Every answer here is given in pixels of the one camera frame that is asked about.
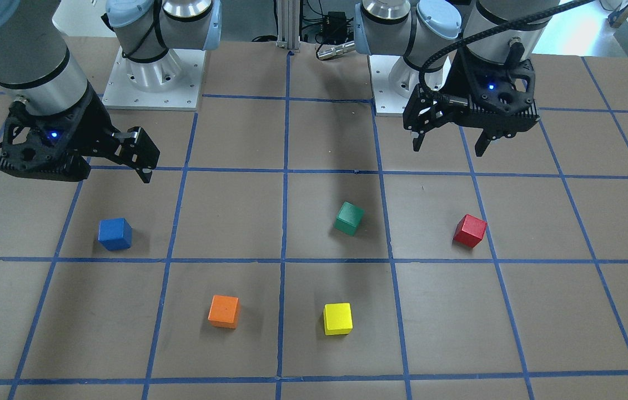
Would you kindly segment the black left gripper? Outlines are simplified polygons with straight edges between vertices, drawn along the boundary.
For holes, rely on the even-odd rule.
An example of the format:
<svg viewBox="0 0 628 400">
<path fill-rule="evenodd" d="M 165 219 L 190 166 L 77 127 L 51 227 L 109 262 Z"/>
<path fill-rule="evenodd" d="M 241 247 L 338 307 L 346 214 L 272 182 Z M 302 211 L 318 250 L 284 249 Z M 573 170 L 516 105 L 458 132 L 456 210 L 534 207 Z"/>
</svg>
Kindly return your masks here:
<svg viewBox="0 0 628 400">
<path fill-rule="evenodd" d="M 530 59 L 507 69 L 473 53 L 457 53 L 438 91 L 443 101 L 415 86 L 405 107 L 403 127 L 411 130 L 413 152 L 420 152 L 430 130 L 447 123 L 482 129 L 475 142 L 477 157 L 483 157 L 499 137 L 532 129 L 540 119 L 534 99 L 535 78 Z"/>
</svg>

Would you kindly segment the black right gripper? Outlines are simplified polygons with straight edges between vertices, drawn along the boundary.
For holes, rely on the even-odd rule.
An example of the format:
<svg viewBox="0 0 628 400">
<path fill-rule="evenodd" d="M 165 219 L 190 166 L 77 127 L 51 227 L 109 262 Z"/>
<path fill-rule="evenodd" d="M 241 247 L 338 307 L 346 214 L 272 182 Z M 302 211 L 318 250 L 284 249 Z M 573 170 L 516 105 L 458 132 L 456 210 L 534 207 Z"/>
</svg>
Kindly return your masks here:
<svg viewBox="0 0 628 400">
<path fill-rule="evenodd" d="M 143 127 L 119 132 L 93 89 L 74 106 L 52 116 L 28 111 L 19 94 L 2 127 L 0 171 L 24 179 L 79 182 L 90 173 L 86 157 L 125 165 L 144 184 L 152 179 L 160 151 Z"/>
</svg>

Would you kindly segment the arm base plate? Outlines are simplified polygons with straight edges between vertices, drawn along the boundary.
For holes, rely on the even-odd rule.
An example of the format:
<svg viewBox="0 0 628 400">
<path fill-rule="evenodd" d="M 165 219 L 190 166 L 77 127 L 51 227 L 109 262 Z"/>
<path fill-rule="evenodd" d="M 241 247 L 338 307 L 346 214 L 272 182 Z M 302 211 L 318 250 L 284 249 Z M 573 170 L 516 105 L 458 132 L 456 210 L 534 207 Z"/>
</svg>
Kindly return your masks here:
<svg viewBox="0 0 628 400">
<path fill-rule="evenodd" d="M 375 113 L 383 117 L 401 117 L 414 86 L 418 71 L 401 56 L 371 55 L 370 82 L 374 91 Z"/>
<path fill-rule="evenodd" d="M 153 63 L 136 63 L 118 51 L 102 98 L 109 109 L 196 111 L 206 51 L 170 49 Z"/>
</svg>

